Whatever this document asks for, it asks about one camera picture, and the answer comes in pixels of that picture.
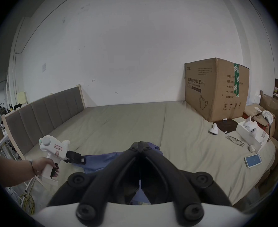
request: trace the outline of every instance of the smartphone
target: smartphone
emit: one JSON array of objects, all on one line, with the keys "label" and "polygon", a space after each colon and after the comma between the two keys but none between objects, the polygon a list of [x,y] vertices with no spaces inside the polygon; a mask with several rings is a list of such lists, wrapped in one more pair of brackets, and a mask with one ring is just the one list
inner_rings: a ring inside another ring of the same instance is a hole
[{"label": "smartphone", "polygon": [[262,163],[262,159],[260,154],[256,154],[250,157],[244,158],[247,168],[251,168],[253,166],[259,165]]}]

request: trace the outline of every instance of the yellow cable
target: yellow cable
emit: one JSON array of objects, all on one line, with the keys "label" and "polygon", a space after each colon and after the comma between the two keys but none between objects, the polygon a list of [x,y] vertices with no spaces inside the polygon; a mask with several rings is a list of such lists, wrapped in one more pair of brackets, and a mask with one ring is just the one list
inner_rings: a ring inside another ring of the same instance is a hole
[{"label": "yellow cable", "polygon": [[36,180],[36,178],[35,178],[34,181],[33,181],[33,184],[32,184],[32,186],[31,186],[31,188],[30,188],[29,193],[28,193],[28,194],[23,193],[23,194],[20,196],[20,198],[25,197],[24,203],[23,203],[23,206],[22,206],[23,210],[24,210],[24,211],[27,211],[27,206],[28,206],[31,215],[32,215],[32,214],[35,214],[35,203],[34,203],[34,199],[33,199],[32,196],[30,195],[35,180]]}]

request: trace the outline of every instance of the mattress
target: mattress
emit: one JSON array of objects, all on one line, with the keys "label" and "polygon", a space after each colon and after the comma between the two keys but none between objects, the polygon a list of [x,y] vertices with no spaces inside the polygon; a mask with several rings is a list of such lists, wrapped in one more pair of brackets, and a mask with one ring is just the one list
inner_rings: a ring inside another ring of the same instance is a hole
[{"label": "mattress", "polygon": [[[208,133],[206,121],[185,101],[110,105],[85,108],[50,133],[60,141],[69,140],[69,150],[82,155],[125,151],[133,142],[152,142],[178,169],[210,173],[232,204],[244,197],[274,161],[275,147],[267,142],[260,155],[262,164],[247,168],[244,157],[251,156],[248,145],[238,146],[225,137],[244,141],[235,131]],[[27,160],[46,156],[35,145]],[[58,186],[44,184],[51,194],[80,167],[61,161]]]}]

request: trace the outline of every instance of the eyeglasses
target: eyeglasses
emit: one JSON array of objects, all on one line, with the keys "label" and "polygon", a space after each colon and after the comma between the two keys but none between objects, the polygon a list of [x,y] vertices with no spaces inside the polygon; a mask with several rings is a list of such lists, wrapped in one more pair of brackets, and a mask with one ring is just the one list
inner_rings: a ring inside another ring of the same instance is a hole
[{"label": "eyeglasses", "polygon": [[234,138],[230,135],[226,136],[226,139],[230,140],[232,143],[235,143],[238,146],[244,146],[245,145],[242,141],[240,141],[237,138]]}]

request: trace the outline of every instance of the green tape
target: green tape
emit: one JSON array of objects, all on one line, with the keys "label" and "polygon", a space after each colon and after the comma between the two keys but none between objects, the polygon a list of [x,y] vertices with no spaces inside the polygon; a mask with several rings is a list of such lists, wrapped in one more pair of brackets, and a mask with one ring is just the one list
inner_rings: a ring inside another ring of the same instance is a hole
[{"label": "green tape", "polygon": [[234,93],[239,96],[239,86],[240,86],[240,70],[239,65],[234,63],[235,66],[235,86],[234,86]]}]

